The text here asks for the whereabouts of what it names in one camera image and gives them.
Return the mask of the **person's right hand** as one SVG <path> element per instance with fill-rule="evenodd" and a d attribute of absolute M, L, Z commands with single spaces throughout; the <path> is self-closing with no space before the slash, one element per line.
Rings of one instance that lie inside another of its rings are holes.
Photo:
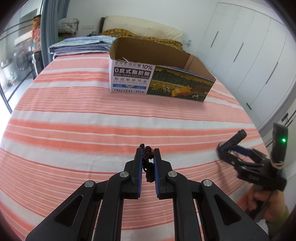
<path fill-rule="evenodd" d="M 248 210 L 254 211 L 257 209 L 258 201 L 262 201 L 267 205 L 263 218 L 268 222 L 277 221 L 286 213 L 287 206 L 285 204 L 285 196 L 282 191 L 255 191 L 254 185 L 252 185 L 248 191 Z"/>

